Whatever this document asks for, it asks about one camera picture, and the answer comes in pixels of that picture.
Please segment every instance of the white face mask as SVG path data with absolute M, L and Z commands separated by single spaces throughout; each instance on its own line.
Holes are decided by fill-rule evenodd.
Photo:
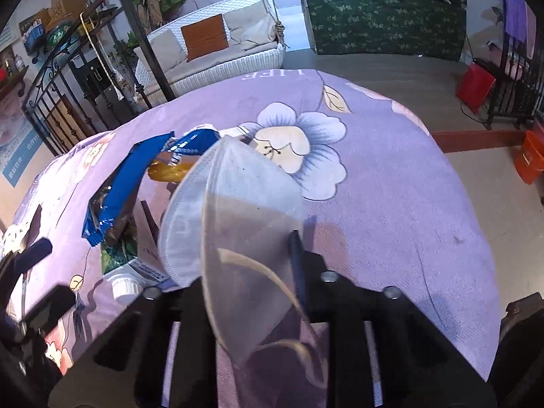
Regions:
M 183 287 L 202 274 L 211 326 L 235 365 L 263 347 L 291 305 L 302 312 L 292 293 L 288 237 L 302 233 L 303 221 L 300 186 L 229 136 L 198 160 L 172 195 L 159 235 L 161 259 Z M 276 345 L 294 348 L 307 362 L 298 339 Z

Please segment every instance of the cardboard box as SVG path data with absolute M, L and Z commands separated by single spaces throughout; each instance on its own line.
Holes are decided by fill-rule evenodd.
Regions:
M 80 13 L 85 12 L 86 3 L 89 0 L 51 0 L 51 7 L 58 7 L 66 17 L 77 22 L 80 19 Z

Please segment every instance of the screw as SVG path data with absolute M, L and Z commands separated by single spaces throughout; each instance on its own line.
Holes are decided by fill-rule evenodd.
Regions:
M 158 299 L 161 294 L 162 292 L 156 287 L 146 288 L 143 291 L 143 296 L 146 299 L 149 299 L 150 301 L 154 301 L 155 299 Z
M 403 295 L 403 292 L 400 291 L 397 287 L 389 286 L 384 288 L 384 294 L 389 299 L 398 299 Z
M 327 270 L 321 273 L 321 280 L 323 282 L 336 282 L 339 276 L 335 271 Z

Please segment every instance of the purple floral blanket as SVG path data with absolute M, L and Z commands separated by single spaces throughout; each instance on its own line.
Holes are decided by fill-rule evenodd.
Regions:
M 87 202 L 133 144 L 211 123 L 243 124 L 257 151 L 301 186 L 307 211 L 304 244 L 359 286 L 400 287 L 487 377 L 500 323 L 490 247 L 466 191 L 421 121 L 406 107 L 315 70 L 274 69 L 222 81 L 155 107 L 112 132 L 80 142 L 36 179 L 16 215 L 41 204 L 39 234 L 53 253 L 17 283 L 21 317 L 56 283 L 77 303 L 48 336 L 65 373 L 119 314 L 101 278 L 100 251 L 81 238 Z M 160 222 L 167 185 L 142 181 L 138 194 Z M 286 319 L 272 336 L 304 337 Z M 306 382 L 295 354 L 269 348 L 235 369 L 219 350 L 221 407 L 322 406 L 324 392 Z

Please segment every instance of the mask ear loop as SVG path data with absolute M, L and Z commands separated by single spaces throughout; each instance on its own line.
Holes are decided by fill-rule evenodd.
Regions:
M 321 366 L 321 373 L 322 378 L 319 379 L 314 371 L 314 367 L 312 364 L 312 356 L 308 350 L 308 347 L 304 345 L 304 343 L 300 342 L 300 340 L 296 339 L 282 339 L 278 340 L 277 342 L 272 342 L 266 345 L 260 345 L 257 347 L 257 351 L 264 350 L 265 348 L 269 348 L 271 346 L 285 346 L 287 348 L 291 348 L 295 351 L 297 357 L 299 358 L 300 363 L 304 367 L 306 371 L 306 379 L 308 382 L 310 382 L 312 385 L 316 386 L 317 388 L 326 389 L 327 388 L 327 376 L 328 376 L 328 363 L 325 357 L 323 357 L 322 352 L 319 348 L 319 339 L 317 337 L 317 334 L 315 330 L 312 327 L 312 324 L 310 324 L 308 317 L 304 313 L 304 309 L 300 305 L 300 302 L 296 298 L 296 296 L 289 290 L 287 285 L 284 281 L 281 280 L 281 278 L 275 274 L 272 270 L 270 270 L 267 266 L 257 262 L 254 259 L 248 258 L 247 256 L 240 255 L 238 253 L 235 253 L 233 251 L 227 250 L 227 249 L 217 249 L 219 253 L 219 260 L 223 264 L 227 265 L 234 265 L 234 266 L 240 266 L 244 268 L 249 268 L 257 273 L 260 273 L 261 275 L 266 276 L 268 279 L 270 279 L 272 282 L 274 282 L 279 289 L 289 298 L 289 301 L 293 304 L 293 306 L 296 308 L 296 311 L 302 318 L 304 324 L 309 330 L 309 333 L 316 345 L 316 350 L 319 358 L 319 364 Z

